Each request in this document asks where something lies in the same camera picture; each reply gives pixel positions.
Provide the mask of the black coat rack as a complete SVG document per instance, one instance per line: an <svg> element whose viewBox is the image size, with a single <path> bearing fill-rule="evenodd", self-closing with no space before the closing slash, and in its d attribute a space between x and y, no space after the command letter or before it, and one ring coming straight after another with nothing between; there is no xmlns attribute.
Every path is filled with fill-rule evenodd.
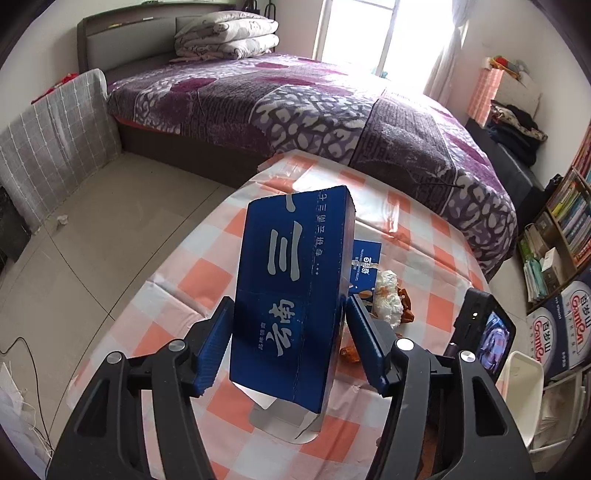
<svg viewBox="0 0 591 480"><path fill-rule="evenodd" d="M262 15L270 20L276 20L276 3L273 0L245 0L242 4L242 10Z"/></svg>

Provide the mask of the black bench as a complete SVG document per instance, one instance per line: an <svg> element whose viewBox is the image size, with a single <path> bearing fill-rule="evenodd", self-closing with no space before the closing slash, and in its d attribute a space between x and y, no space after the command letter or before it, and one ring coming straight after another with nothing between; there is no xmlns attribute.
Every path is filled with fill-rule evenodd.
<svg viewBox="0 0 591 480"><path fill-rule="evenodd" d="M469 118L466 129L487 154L497 177L509 194L516 210L518 234L532 223L546 204L545 189L533 172L524 166L504 145L496 143L488 132Z"/></svg>

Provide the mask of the lower Ganten water carton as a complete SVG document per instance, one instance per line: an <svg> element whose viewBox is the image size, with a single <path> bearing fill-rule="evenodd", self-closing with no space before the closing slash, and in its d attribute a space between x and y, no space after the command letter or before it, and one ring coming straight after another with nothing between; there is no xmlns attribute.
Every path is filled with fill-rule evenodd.
<svg viewBox="0 0 591 480"><path fill-rule="evenodd" d="M561 295L555 295L526 319L530 333L529 356L544 370L549 383L568 369L567 332Z"/></svg>

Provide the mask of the folded floral quilt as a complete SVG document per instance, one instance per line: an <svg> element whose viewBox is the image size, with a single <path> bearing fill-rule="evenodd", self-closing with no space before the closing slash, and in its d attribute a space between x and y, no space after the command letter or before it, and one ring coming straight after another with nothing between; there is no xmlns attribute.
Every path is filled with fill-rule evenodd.
<svg viewBox="0 0 591 480"><path fill-rule="evenodd" d="M176 55L201 61L239 60L270 53L280 24L262 15L228 10L190 19L174 37Z"/></svg>

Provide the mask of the large blue carton box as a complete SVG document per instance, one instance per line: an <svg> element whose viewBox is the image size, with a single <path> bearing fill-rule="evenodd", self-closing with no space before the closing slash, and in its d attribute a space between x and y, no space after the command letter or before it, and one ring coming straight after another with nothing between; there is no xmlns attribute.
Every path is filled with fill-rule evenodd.
<svg viewBox="0 0 591 480"><path fill-rule="evenodd" d="M229 379L249 422L296 445L318 437L335 375L353 258L345 186L249 203L242 235Z"/></svg>

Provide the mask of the dark bed headboard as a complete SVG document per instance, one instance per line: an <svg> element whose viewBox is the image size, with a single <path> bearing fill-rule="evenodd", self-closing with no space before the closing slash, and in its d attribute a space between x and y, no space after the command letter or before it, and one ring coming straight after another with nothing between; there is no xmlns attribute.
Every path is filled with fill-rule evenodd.
<svg viewBox="0 0 591 480"><path fill-rule="evenodd" d="M198 16L235 10L235 1L144 1L82 19L77 25L80 72L107 73L132 63L167 61L174 38Z"/></svg>

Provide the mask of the grey checkered cloth cover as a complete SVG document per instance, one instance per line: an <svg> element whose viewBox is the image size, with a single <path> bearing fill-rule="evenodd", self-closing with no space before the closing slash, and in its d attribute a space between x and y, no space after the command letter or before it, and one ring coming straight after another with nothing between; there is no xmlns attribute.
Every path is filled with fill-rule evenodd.
<svg viewBox="0 0 591 480"><path fill-rule="evenodd" d="M105 75L93 69L29 106L1 131L1 185L30 230L120 155L106 100Z"/></svg>

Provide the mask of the white net tissue wad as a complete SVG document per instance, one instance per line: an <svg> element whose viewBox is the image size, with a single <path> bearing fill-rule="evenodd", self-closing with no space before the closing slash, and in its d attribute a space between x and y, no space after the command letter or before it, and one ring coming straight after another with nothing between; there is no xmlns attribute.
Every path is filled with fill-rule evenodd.
<svg viewBox="0 0 591 480"><path fill-rule="evenodd" d="M398 294L398 277L392 270L378 272L374 289L372 312L392 328L401 324L404 306Z"/></svg>

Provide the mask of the upper Ganten water carton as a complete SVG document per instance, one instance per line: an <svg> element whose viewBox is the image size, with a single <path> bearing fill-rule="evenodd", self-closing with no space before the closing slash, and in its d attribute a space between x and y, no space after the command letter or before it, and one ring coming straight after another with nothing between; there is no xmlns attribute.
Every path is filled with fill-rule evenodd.
<svg viewBox="0 0 591 480"><path fill-rule="evenodd" d="M581 272L561 293L568 369L590 358L590 268Z"/></svg>

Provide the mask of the orange white checkered tablecloth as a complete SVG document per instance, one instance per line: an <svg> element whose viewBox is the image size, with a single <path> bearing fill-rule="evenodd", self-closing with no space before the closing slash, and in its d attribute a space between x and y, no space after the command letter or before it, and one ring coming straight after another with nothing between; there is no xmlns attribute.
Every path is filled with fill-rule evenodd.
<svg viewBox="0 0 591 480"><path fill-rule="evenodd" d="M270 195L348 187L356 208L356 238L381 244L380 267L407 290L414 320L401 334L434 352L447 346L470 288L484 274L465 237L406 194L341 164L294 151L263 164L259 174L225 199L143 283L72 380L74 406L105 356L150 354L211 314L235 293L247 205ZM339 362L318 438L297 446L249 423L252 400L220 371L193 411L220 479L362 479L368 473L389 403L358 365Z"/></svg>

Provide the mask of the purple patterned bed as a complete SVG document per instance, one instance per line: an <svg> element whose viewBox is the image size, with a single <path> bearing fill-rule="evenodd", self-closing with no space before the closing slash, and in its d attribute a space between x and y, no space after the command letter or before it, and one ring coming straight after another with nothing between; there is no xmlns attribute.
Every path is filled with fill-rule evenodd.
<svg viewBox="0 0 591 480"><path fill-rule="evenodd" d="M301 150L417 200L466 238L486 276L515 248L514 204L484 151L441 104L385 79L266 54L172 60L110 84L118 121L259 157Z"/></svg>

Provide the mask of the pink drawer cabinet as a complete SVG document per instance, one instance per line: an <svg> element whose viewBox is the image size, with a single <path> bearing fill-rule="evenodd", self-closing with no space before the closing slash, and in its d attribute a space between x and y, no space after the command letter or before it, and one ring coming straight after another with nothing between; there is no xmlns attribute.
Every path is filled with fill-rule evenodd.
<svg viewBox="0 0 591 480"><path fill-rule="evenodd" d="M467 114L484 127L493 101L514 105L534 117L538 111L542 92L531 77L522 73L519 80L501 69L482 68L469 103Z"/></svg>

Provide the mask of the ganten water carton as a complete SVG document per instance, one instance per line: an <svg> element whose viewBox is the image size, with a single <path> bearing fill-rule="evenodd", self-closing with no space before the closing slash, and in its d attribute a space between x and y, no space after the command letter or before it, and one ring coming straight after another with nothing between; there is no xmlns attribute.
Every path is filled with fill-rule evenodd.
<svg viewBox="0 0 591 480"><path fill-rule="evenodd" d="M530 333L529 356L544 370L549 383L568 369L567 332L561 295L555 295L526 319Z"/></svg>
<svg viewBox="0 0 591 480"><path fill-rule="evenodd" d="M581 272L561 293L568 369L590 358L590 268Z"/></svg>

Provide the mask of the small blue carton box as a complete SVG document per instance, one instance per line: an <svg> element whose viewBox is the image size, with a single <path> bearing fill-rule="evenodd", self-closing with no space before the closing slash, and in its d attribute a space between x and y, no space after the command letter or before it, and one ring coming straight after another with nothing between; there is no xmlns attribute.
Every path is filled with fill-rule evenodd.
<svg viewBox="0 0 591 480"><path fill-rule="evenodd" d="M382 244L367 240L353 240L353 259L349 272L349 294L362 295L375 289Z"/></svg>

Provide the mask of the wooden bookshelf with books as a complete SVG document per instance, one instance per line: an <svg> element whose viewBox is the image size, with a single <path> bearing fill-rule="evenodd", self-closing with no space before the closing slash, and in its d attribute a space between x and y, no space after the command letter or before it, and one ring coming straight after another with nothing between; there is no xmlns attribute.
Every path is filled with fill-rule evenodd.
<svg viewBox="0 0 591 480"><path fill-rule="evenodd" d="M529 312L590 265L590 133L544 208L518 238Z"/></svg>

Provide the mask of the pile of dark clothes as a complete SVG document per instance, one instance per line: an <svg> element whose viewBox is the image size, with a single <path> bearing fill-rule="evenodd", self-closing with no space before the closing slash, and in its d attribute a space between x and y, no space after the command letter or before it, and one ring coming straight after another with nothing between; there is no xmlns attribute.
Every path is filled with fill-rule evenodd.
<svg viewBox="0 0 591 480"><path fill-rule="evenodd" d="M497 101L491 103L486 130L493 141L526 166L535 164L538 150L548 138L529 113Z"/></svg>

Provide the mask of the orange peel piece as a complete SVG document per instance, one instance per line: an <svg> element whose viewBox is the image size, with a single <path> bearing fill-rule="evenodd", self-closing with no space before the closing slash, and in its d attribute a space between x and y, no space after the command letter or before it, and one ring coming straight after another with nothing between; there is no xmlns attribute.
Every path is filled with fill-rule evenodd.
<svg viewBox="0 0 591 480"><path fill-rule="evenodd" d="M404 288L399 288L398 295L400 297L401 304L403 307L403 313L401 314L401 323L412 323L415 320L415 315L412 312L412 302L407 290Z"/></svg>
<svg viewBox="0 0 591 480"><path fill-rule="evenodd" d="M346 345L339 349L339 358L346 364L359 364L361 361L360 354L354 345Z"/></svg>

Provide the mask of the stack of papers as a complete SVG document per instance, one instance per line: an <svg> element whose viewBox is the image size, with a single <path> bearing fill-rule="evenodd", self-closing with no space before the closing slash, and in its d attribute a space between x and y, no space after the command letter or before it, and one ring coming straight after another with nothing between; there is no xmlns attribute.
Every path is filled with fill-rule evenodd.
<svg viewBox="0 0 591 480"><path fill-rule="evenodd" d="M544 388L538 427L529 450L536 470L549 470L582 427L590 406L589 373L579 369Z"/></svg>

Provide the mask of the white plastic trash bin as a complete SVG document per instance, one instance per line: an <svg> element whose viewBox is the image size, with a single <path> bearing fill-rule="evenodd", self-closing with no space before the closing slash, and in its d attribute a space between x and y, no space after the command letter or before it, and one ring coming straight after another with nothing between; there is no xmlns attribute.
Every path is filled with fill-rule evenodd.
<svg viewBox="0 0 591 480"><path fill-rule="evenodd" d="M503 399L529 448L540 418L544 369L540 362L519 352L512 352L496 383Z"/></svg>

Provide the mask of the sheer curtain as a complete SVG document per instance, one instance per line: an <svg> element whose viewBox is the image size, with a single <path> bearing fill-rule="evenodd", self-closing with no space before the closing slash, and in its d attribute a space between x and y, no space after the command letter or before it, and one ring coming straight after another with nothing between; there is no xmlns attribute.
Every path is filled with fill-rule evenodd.
<svg viewBox="0 0 591 480"><path fill-rule="evenodd" d="M464 29L469 23L476 2L453 1L451 9L452 30L431 71L424 94L446 105L452 92L452 80L457 60L462 51Z"/></svg>

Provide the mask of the window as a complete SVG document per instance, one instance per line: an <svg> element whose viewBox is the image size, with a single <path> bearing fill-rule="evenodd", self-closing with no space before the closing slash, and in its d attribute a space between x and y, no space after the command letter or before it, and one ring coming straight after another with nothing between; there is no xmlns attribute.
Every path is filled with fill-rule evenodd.
<svg viewBox="0 0 591 480"><path fill-rule="evenodd" d="M325 3L317 58L422 93L453 33L452 1Z"/></svg>

